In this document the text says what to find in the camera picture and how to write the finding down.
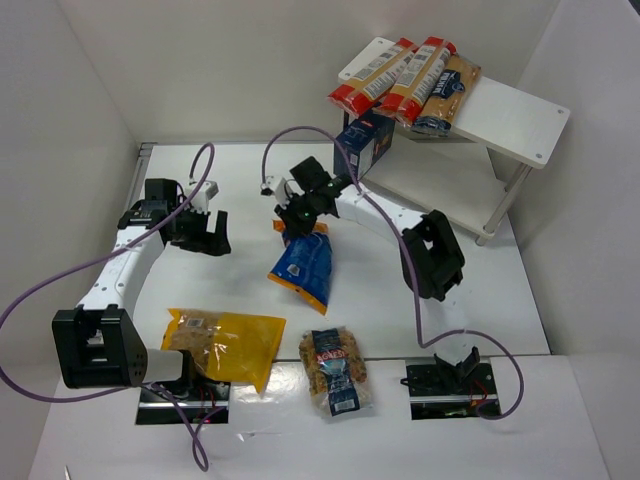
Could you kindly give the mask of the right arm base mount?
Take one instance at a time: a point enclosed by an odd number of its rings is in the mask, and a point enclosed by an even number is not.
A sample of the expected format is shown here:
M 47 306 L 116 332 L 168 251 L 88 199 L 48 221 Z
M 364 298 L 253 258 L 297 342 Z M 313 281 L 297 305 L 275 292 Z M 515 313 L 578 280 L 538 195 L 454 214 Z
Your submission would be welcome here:
M 434 363 L 407 363 L 400 380 L 409 394 L 411 419 L 477 418 L 477 408 L 487 416 L 502 414 L 493 370 L 481 362 L 460 386 L 447 387 Z

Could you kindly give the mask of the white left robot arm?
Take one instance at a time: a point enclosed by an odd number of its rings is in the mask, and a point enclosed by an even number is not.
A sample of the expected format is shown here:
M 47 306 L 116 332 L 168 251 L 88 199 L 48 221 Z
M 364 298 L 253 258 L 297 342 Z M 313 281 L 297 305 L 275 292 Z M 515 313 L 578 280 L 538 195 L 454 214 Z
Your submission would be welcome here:
M 132 320 L 153 264 L 169 245 L 209 256 L 231 251 L 228 214 L 219 211 L 210 230 L 209 202 L 214 181 L 150 179 L 144 197 L 119 219 L 114 256 L 102 267 L 89 292 L 71 310 L 60 310 L 52 331 L 67 387 L 118 388 L 159 384 L 182 394 L 202 381 L 192 354 L 184 349 L 145 346 Z

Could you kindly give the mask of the blue orange pasta bag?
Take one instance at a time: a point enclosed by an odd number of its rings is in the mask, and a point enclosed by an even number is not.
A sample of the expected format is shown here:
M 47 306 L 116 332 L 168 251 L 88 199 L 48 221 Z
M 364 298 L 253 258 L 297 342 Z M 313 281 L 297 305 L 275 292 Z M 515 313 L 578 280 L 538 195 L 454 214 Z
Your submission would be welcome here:
M 281 234 L 285 250 L 267 278 L 295 291 L 314 310 L 325 315 L 328 309 L 332 247 L 329 228 L 317 222 L 307 236 L 292 238 L 282 220 L 272 221 L 273 229 Z

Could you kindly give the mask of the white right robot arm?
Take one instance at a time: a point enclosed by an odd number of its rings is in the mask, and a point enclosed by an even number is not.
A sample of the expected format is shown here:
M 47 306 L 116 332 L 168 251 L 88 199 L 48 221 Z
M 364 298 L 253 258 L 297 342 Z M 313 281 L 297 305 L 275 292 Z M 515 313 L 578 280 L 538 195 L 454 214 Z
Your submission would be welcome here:
M 453 306 L 453 289 L 460 285 L 464 255 L 447 217 L 407 209 L 387 200 L 346 175 L 323 172 L 312 180 L 298 179 L 302 189 L 293 192 L 282 177 L 270 176 L 264 195 L 276 199 L 275 214 L 294 238 L 307 236 L 323 215 L 353 221 L 399 247 L 406 285 L 417 301 L 416 330 L 422 333 L 426 309 L 444 329 L 436 338 L 462 335 L 462 320 L 447 312 Z

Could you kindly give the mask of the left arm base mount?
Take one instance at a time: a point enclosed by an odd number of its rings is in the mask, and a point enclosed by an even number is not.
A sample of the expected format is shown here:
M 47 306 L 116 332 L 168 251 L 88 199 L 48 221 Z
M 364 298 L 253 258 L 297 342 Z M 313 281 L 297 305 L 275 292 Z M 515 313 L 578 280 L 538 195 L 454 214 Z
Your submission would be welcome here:
M 188 393 L 174 394 L 174 397 L 192 425 L 200 422 L 227 424 L 230 387 L 230 383 L 208 381 Z M 140 392 L 136 425 L 175 425 L 181 422 L 181 417 L 165 394 L 149 390 Z

